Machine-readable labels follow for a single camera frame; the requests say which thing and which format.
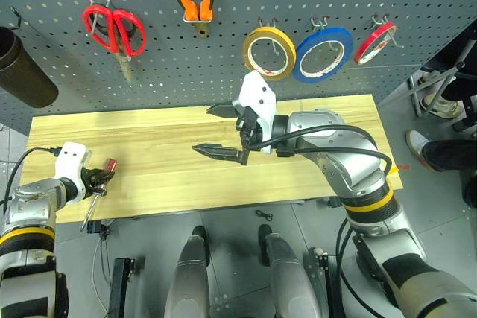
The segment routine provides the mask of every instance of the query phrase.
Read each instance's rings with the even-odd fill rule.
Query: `red scissors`
[[[90,33],[93,26],[91,23],[91,18],[96,14],[101,14],[107,22],[107,38],[109,43],[100,38],[96,32],[92,34],[92,38],[99,42],[101,46],[113,54],[124,50],[124,54],[129,57],[138,56],[144,51],[144,47],[146,45],[146,33],[141,20],[139,20],[134,14],[122,9],[112,10],[101,4],[92,4],[86,7],[85,11],[83,12],[83,21],[86,29],[88,29],[88,32]],[[123,21],[132,23],[139,29],[139,31],[141,31],[142,44],[138,50],[134,51],[131,49],[130,37],[127,34]],[[116,37],[115,28],[118,29],[119,39]]]

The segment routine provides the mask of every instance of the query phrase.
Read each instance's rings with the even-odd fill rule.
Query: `wooden table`
[[[282,101],[279,114],[327,108],[347,124],[367,130],[378,148],[391,156],[371,95]],[[88,168],[102,168],[107,158],[118,160],[107,196],[98,200],[92,219],[128,217],[193,209],[309,199],[333,195],[320,169],[302,156],[277,158],[250,154],[247,166],[214,161],[192,145],[204,142],[239,147],[234,118],[206,114],[206,106],[95,112],[35,117],[28,147],[55,147],[65,141],[92,151]],[[22,183],[54,174],[55,158],[36,152],[25,161]],[[389,176],[402,188],[398,173]],[[83,220],[88,198],[67,205],[57,222]]]

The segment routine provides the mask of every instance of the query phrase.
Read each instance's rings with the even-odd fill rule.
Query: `pegboard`
[[[370,34],[370,17],[389,13],[399,25],[395,38],[404,49],[389,45],[365,66],[348,60],[331,79],[316,84],[292,76],[271,83],[279,100],[373,93],[380,101],[465,29],[477,8],[477,0],[215,0],[209,38],[201,39],[182,21],[176,0],[114,0],[117,8],[141,18],[148,35],[145,52],[130,63],[129,86],[114,56],[87,36],[81,14],[88,4],[0,0],[0,24],[16,22],[8,8],[16,7],[23,18],[16,33],[60,90],[51,106],[31,109],[0,89],[1,123],[27,133],[32,115],[229,101],[248,72],[241,48],[259,26],[259,16],[264,24],[276,18],[295,46],[312,33],[311,17],[330,16],[329,27],[350,31],[356,50]],[[269,50],[264,60],[277,61]]]

